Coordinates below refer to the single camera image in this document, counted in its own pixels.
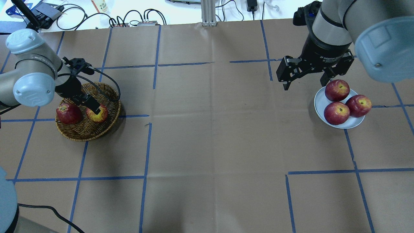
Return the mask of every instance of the basket of fruit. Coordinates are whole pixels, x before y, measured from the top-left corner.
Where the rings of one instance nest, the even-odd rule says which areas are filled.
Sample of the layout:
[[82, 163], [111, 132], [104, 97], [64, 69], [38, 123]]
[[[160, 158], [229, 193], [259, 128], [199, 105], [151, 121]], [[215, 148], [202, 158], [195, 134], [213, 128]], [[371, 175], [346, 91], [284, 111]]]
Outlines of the basket of fruit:
[[77, 106], [67, 98], [60, 102], [56, 109], [55, 121], [64, 137], [73, 141], [96, 139], [108, 132], [117, 121], [121, 112], [121, 101], [111, 101], [111, 99], [118, 99], [118, 93], [108, 84], [95, 83], [95, 85], [104, 95], [91, 83], [83, 84], [82, 91], [89, 93], [101, 104], [99, 114], [94, 114], [85, 106]]
[[339, 129], [358, 126], [372, 108], [369, 98], [357, 94], [340, 79], [322, 87], [315, 95], [314, 105], [323, 122]]

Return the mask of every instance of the metal bracket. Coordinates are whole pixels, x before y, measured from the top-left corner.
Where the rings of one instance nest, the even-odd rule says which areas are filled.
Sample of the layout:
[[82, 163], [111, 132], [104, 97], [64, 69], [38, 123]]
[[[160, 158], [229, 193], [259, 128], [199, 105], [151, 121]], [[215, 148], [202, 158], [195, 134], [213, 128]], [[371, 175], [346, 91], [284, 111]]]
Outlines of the metal bracket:
[[215, 12], [216, 6], [214, 5], [213, 0], [201, 0], [201, 18], [203, 26], [217, 26]]

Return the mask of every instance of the red fruit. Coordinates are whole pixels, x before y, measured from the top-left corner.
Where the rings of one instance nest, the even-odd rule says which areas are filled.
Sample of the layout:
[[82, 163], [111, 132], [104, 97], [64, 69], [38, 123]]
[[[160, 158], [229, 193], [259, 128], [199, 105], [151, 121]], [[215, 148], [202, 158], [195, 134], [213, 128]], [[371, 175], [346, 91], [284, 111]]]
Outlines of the red fruit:
[[106, 120], [106, 118], [108, 117], [108, 109], [103, 104], [100, 104], [99, 109], [101, 111], [98, 114], [95, 114], [92, 110], [90, 110], [89, 108], [86, 108], [86, 115], [91, 121], [101, 123]]
[[347, 82], [336, 79], [326, 85], [325, 96], [330, 101], [341, 101], [349, 95], [349, 91], [350, 88]]
[[326, 106], [323, 116], [329, 124], [339, 125], [347, 121], [349, 113], [348, 106], [341, 102], [333, 102]]
[[71, 103], [62, 103], [56, 109], [56, 115], [58, 119], [63, 124], [76, 124], [82, 120], [82, 112], [80, 108], [75, 104]]
[[351, 111], [352, 117], [365, 116], [372, 108], [371, 100], [365, 95], [354, 95], [347, 100], [346, 105]]

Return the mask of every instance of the robotic arm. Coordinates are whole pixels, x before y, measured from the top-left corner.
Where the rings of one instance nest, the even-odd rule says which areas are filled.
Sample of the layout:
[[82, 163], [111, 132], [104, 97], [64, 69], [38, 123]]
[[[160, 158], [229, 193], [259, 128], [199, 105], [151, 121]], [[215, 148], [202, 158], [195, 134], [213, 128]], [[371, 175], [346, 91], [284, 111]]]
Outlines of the robotic arm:
[[285, 90], [308, 73], [324, 72], [325, 86], [344, 75], [355, 52], [376, 81], [398, 82], [414, 78], [413, 0], [324, 0], [298, 8], [293, 24], [306, 25], [308, 38], [298, 58], [285, 56], [276, 75]]
[[0, 112], [20, 104], [44, 106], [52, 101], [54, 92], [85, 105], [95, 114], [100, 112], [99, 103], [81, 91], [81, 83], [74, 76], [79, 72], [94, 73], [84, 59], [61, 60], [32, 29], [12, 33], [6, 46], [16, 55], [17, 62], [13, 71], [0, 75]]

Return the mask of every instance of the apple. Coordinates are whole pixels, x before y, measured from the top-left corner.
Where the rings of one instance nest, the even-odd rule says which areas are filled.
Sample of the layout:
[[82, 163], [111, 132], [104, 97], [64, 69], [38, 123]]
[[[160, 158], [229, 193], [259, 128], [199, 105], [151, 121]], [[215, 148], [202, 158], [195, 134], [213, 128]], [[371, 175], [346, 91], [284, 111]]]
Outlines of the apple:
[[365, 116], [372, 108], [371, 100], [365, 95], [354, 95], [347, 100], [346, 105], [351, 111], [352, 117]]
[[349, 91], [350, 88], [347, 82], [341, 79], [336, 79], [326, 85], [325, 96], [330, 101], [341, 101], [349, 95]]
[[82, 120], [80, 108], [72, 103], [62, 103], [56, 109], [56, 115], [63, 124], [76, 124]]
[[99, 109], [101, 111], [98, 114], [95, 114], [92, 110], [86, 108], [86, 115], [91, 121], [101, 123], [106, 120], [106, 118], [108, 117], [108, 109], [103, 104], [100, 104]]
[[323, 116], [332, 125], [339, 125], [347, 121], [350, 110], [347, 105], [341, 102], [333, 102], [326, 106]]

